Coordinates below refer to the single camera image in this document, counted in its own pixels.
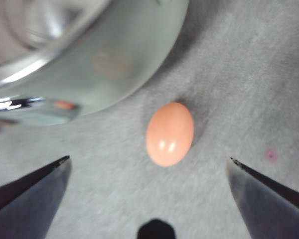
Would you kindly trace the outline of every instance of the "gray carpet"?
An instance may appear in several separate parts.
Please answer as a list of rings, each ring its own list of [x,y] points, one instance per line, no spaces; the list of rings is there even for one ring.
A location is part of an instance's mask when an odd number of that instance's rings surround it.
[[[145,131],[186,104],[194,144],[154,165]],[[73,172],[48,239],[136,238],[153,218],[178,239],[246,239],[225,175],[233,156],[299,191],[299,0],[192,0],[170,55],[137,92],[101,112],[0,132],[0,185],[70,154]]]

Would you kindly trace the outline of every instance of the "orange pill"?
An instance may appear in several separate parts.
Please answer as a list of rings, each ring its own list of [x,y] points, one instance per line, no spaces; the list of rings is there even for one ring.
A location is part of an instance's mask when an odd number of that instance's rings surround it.
[[[186,106],[172,102],[151,118],[146,135],[149,156],[156,164],[169,167],[181,161],[194,137],[194,120]]]

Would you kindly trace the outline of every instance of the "pink stain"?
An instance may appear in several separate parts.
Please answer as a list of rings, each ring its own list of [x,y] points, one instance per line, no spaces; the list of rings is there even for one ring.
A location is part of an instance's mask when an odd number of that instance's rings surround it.
[[[271,161],[272,163],[276,163],[278,160],[278,156],[276,154],[276,152],[274,152],[272,149],[268,149],[265,153],[265,158],[269,161]]]

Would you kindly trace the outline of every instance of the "dark spot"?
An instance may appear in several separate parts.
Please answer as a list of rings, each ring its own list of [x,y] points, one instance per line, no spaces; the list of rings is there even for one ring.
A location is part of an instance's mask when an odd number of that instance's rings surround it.
[[[176,236],[171,225],[154,219],[140,227],[137,239],[176,239]]]

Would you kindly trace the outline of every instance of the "black object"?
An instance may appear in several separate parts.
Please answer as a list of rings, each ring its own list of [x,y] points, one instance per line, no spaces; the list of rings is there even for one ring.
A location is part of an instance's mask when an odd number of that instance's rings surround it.
[[[230,189],[253,239],[299,239],[299,192],[232,159]]]
[[[69,156],[0,187],[0,239],[43,239],[65,193]]]
[[[154,219],[141,226],[137,239],[176,239],[176,237],[171,225]]]

